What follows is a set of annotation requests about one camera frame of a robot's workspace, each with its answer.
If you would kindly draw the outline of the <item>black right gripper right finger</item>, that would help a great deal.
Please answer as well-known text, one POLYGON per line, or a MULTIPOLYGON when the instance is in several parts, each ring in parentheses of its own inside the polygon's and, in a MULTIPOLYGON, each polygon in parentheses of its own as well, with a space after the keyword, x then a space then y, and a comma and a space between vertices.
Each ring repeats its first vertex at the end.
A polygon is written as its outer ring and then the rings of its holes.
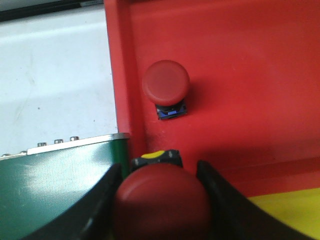
POLYGON ((236 173, 225 179, 209 162, 197 163, 196 176, 205 187, 212 208, 212 232, 216 240, 315 240, 273 217, 250 197, 320 189, 320 173, 286 171, 272 165, 236 173))

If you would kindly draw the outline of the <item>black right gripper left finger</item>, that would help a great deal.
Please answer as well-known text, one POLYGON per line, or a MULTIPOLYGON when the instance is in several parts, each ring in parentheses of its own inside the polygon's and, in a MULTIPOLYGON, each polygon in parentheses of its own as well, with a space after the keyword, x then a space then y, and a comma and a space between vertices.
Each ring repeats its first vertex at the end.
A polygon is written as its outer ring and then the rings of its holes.
POLYGON ((102 240, 111 226, 114 197, 122 181, 121 164, 113 164, 79 201, 24 239, 102 240))

